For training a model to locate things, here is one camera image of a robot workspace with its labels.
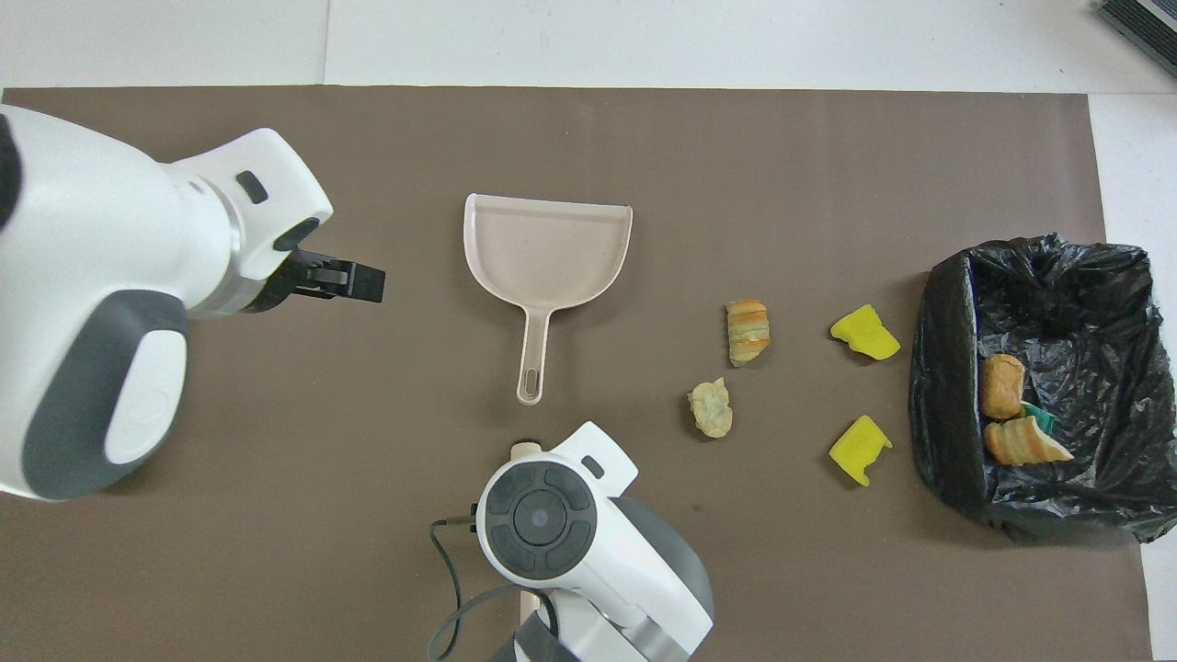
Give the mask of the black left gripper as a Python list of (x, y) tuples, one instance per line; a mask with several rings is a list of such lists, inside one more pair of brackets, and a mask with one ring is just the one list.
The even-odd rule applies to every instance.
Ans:
[(281, 305), (291, 294), (380, 304), (384, 292), (383, 269), (354, 267), (353, 262), (295, 249), (282, 259), (257, 297), (244, 307), (244, 313), (265, 313)]

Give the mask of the beige plastic dustpan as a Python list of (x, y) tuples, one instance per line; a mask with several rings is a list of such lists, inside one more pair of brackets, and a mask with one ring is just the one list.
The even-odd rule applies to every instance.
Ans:
[(470, 272), (525, 318), (519, 403), (541, 402), (552, 315), (592, 302), (617, 280), (632, 229), (630, 206), (467, 196), (463, 251)]

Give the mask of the beige hand brush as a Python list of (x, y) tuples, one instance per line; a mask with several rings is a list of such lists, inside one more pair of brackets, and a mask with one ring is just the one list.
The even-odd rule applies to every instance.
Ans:
[[(511, 461), (520, 461), (523, 457), (541, 451), (541, 444), (539, 444), (538, 441), (517, 441), (517, 443), (511, 448)], [(523, 591), (519, 595), (519, 629), (516, 635), (524, 633), (524, 625), (528, 622), (528, 618), (531, 618), (532, 615), (536, 615), (541, 605), (541, 600), (531, 593)], [(532, 662), (532, 658), (528, 657), (526, 651), (523, 649), (523, 646), (518, 644), (517, 641), (514, 641), (514, 648), (518, 662)]]

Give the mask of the pale dumpling shaped bread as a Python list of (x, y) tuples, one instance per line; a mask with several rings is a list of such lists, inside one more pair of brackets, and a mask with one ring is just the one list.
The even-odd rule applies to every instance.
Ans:
[(689, 393), (689, 409), (694, 426), (707, 439), (722, 439), (733, 424), (730, 391), (723, 377), (713, 382), (698, 382)]

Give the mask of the striped croissant bread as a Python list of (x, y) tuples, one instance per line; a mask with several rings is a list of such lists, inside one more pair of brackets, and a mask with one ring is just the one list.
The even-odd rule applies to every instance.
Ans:
[(745, 366), (770, 346), (769, 307), (757, 299), (737, 299), (725, 305), (729, 360)]

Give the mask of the yellow sponge piece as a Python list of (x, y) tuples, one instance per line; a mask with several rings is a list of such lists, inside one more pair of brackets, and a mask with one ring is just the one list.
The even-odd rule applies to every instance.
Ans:
[(887, 360), (902, 349), (895, 335), (883, 326), (877, 310), (871, 304), (862, 305), (852, 313), (844, 315), (829, 327), (829, 335), (872, 360)]
[(857, 417), (827, 450), (827, 456), (857, 485), (869, 486), (867, 470), (883, 449), (895, 449), (883, 429), (869, 415)]

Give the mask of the brown bread roll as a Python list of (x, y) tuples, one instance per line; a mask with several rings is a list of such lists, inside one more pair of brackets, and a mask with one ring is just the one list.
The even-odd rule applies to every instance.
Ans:
[(989, 419), (1020, 417), (1025, 366), (1012, 355), (992, 355), (980, 368), (979, 402)]

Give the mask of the golden croissant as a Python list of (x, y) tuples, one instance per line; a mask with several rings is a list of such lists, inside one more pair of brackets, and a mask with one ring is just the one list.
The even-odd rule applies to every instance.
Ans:
[(1059, 441), (1048, 436), (1033, 417), (989, 423), (982, 436), (988, 452), (1004, 465), (1075, 461), (1075, 456)]

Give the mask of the black bag lined bin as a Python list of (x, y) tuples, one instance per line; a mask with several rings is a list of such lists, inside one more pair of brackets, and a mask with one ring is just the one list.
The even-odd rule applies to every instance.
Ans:
[[(931, 494), (1012, 538), (1177, 531), (1177, 390), (1148, 252), (1049, 234), (988, 241), (933, 269), (915, 323), (909, 424)], [(1075, 461), (1023, 466), (984, 445), (980, 368), (1025, 366), (1022, 400)]]

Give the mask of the brown table mat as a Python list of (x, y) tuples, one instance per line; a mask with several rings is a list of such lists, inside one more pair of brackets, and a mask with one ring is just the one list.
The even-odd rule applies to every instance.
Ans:
[[(335, 217), (306, 240), (387, 274), (383, 304), (293, 296), (194, 324), (171, 439), (106, 494), (0, 497), (0, 662), (424, 662), (452, 609), (428, 524), (516, 439), (585, 421), (701, 556), (692, 662), (1148, 658), (1130, 536), (1019, 544), (920, 481), (907, 366), (935, 265), (993, 239), (1100, 241), (1080, 94), (224, 87), (9, 90), (171, 163), (272, 127)], [(541, 402), (523, 310), (476, 282), (468, 194), (634, 208), (617, 280), (552, 315)], [(725, 305), (771, 343), (729, 360)], [(887, 360), (829, 335), (862, 305)], [(723, 377), (731, 431), (690, 392)], [(869, 415), (857, 485), (827, 456)]]

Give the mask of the grey ribbed panel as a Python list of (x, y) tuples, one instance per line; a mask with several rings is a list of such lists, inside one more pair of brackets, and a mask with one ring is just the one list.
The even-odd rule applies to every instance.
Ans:
[(1177, 0), (1100, 0), (1096, 11), (1097, 16), (1177, 78)]

